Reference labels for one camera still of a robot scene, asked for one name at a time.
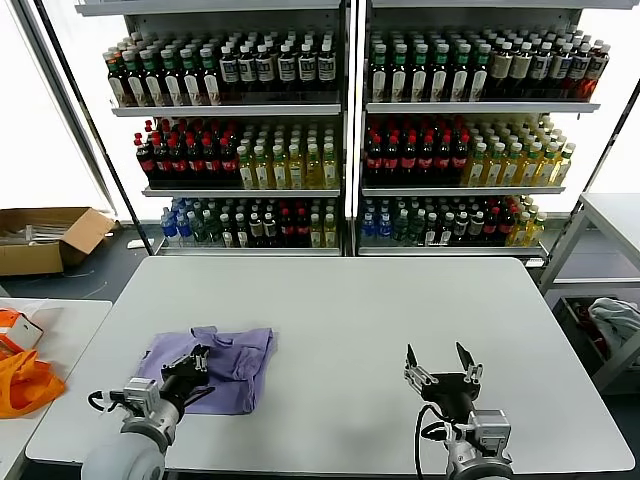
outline bottle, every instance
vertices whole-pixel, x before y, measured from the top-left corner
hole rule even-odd
[[[505,245],[507,247],[524,246],[524,239],[527,234],[527,226],[529,225],[530,218],[531,215],[529,215],[529,212],[522,212],[520,214],[520,218],[518,218],[518,224],[513,228],[505,242]]]
[[[294,190],[305,188],[305,174],[302,167],[299,147],[292,143],[289,145],[289,178],[291,178],[291,188]]]
[[[409,211],[401,209],[400,214],[396,217],[393,223],[393,235],[391,239],[395,245],[401,246],[404,244],[407,230],[409,228]]]
[[[469,52],[471,51],[471,45],[468,43],[460,45],[457,52],[455,66],[449,72],[449,78],[451,78],[451,97],[452,102],[461,102],[465,96],[467,88],[467,74],[469,67]]]
[[[323,186],[323,172],[322,163],[320,161],[320,155],[318,153],[318,145],[312,143],[307,145],[307,173],[305,177],[305,185],[309,190],[322,189]]]
[[[429,88],[429,100],[439,102],[442,99],[445,82],[447,80],[447,58],[449,55],[449,45],[439,43],[436,47],[436,61],[431,68],[431,86]]]
[[[493,63],[489,70],[489,87],[487,91],[489,98],[504,98],[506,95],[507,77],[513,61],[511,47],[511,42],[504,42],[500,51],[493,56]]]
[[[562,82],[563,95],[566,97],[569,92],[575,90],[587,73],[587,67],[591,61],[591,46],[588,43],[580,45],[580,51],[576,52],[571,61],[567,77]]]
[[[540,47],[540,51],[536,53],[531,60],[527,81],[524,85],[526,89],[525,94],[528,98],[544,98],[542,86],[551,67],[551,60],[553,58],[551,46],[552,44],[550,42],[544,42]]]
[[[556,167],[551,175],[549,185],[554,187],[562,186],[562,182],[564,182],[567,172],[569,171],[569,168],[571,168],[571,155],[573,155],[573,151],[575,149],[575,143],[567,143],[564,146],[564,149],[560,154],[560,159],[556,161]]]
[[[473,152],[473,161],[471,162],[467,172],[466,182],[463,179],[463,184],[466,183],[468,187],[478,187],[481,185],[481,178],[483,178],[483,172],[485,168],[485,161],[487,157],[487,144],[480,142],[476,144],[476,148]]]
[[[220,105],[220,87],[218,85],[218,71],[213,60],[213,52],[210,48],[200,50],[202,60],[202,70],[200,76],[204,83],[204,90],[201,90],[201,98],[204,105]]]
[[[510,187],[518,170],[520,157],[522,153],[522,144],[514,142],[509,147],[509,154],[503,156],[503,168],[498,175],[498,186]]]
[[[427,80],[427,50],[424,43],[415,46],[416,53],[411,71],[411,101],[421,102]]]
[[[240,248],[249,247],[249,234],[247,233],[247,223],[244,213],[236,213],[236,233],[238,235],[238,246]]]
[[[582,100],[591,98],[604,69],[609,63],[610,49],[611,45],[604,44],[599,51],[593,54],[584,78],[569,92],[570,98],[580,98]]]
[[[404,43],[396,45],[393,63],[391,64],[391,101],[401,102],[404,94],[404,84],[407,76],[405,62],[407,60],[407,46]]]
[[[540,243],[540,237],[544,232],[544,222],[547,219],[547,214],[544,212],[538,213],[536,219],[527,228],[527,233],[524,237],[525,247],[536,247]]]
[[[527,72],[531,66],[531,43],[523,42],[518,52],[513,56],[509,77],[507,79],[507,97],[511,99],[522,98],[523,84],[527,78]]]
[[[484,88],[487,80],[489,54],[491,45],[483,43],[478,47],[478,58],[471,72],[471,82],[469,88],[469,101],[479,102],[484,96]]]
[[[311,51],[311,45],[308,43],[302,45],[302,53],[298,57],[298,71],[302,89],[308,92],[317,90],[318,63],[316,54]]]
[[[482,228],[484,227],[484,213],[472,215],[467,228],[467,239],[471,245],[480,245]]]
[[[327,213],[324,217],[324,246],[325,248],[337,248],[336,221],[333,213]]]

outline water bottle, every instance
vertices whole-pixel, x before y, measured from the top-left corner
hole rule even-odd
[[[180,246],[192,247],[193,246],[193,234],[191,233],[191,227],[189,222],[182,214],[178,214],[178,220],[176,221],[176,227],[178,227],[178,233],[180,234]]]
[[[360,226],[360,243],[363,246],[371,246],[376,240],[376,225],[373,223],[373,215],[371,213],[364,214],[364,220]]]
[[[391,218],[388,213],[383,213],[380,216],[380,223],[378,224],[378,241],[377,244],[381,247],[388,247],[391,245]]]

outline shelf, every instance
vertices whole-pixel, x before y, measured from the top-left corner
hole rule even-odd
[[[365,257],[544,257],[542,247],[360,247]]]
[[[638,0],[373,0],[374,8],[490,7],[630,10]]]
[[[367,103],[369,113],[593,113],[587,102],[398,102]]]
[[[337,198],[340,190],[240,190],[240,189],[152,189],[142,191],[145,197],[185,198]]]
[[[483,195],[533,195],[562,193],[565,187],[477,187],[477,188],[438,188],[438,187],[397,187],[363,188],[365,197],[465,197]]]
[[[158,255],[223,257],[339,257],[339,248],[161,247]]]
[[[339,115],[340,104],[219,105],[215,107],[112,108],[116,117],[262,117],[270,115]]]
[[[162,13],[249,12],[258,10],[335,10],[340,0],[129,0],[76,5],[84,17]]]

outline orange plastic bag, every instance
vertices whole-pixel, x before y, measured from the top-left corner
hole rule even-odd
[[[0,418],[31,413],[64,392],[64,382],[37,356],[28,350],[0,360]]]

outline yellow juice bottle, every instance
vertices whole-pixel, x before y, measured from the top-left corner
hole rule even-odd
[[[571,168],[571,155],[573,155],[575,148],[575,143],[567,143],[564,146],[564,149],[560,154],[560,161],[556,163],[556,170],[553,172],[553,176],[551,177],[550,184],[554,187],[562,186],[562,182],[564,182],[567,172],[569,171],[569,168]]]
[[[534,187],[546,187],[549,185],[551,174],[556,167],[556,155],[558,154],[558,144],[551,142],[544,151],[544,157],[536,170],[536,174],[533,177],[532,186]]]
[[[513,183],[513,178],[518,170],[518,164],[520,157],[522,156],[522,144],[514,142],[509,148],[509,154],[504,157],[504,168],[500,170],[498,176],[498,185],[501,187],[510,187]]]
[[[307,145],[309,152],[307,153],[307,176],[306,185],[309,190],[322,189],[322,164],[318,153],[318,145],[311,143]]]

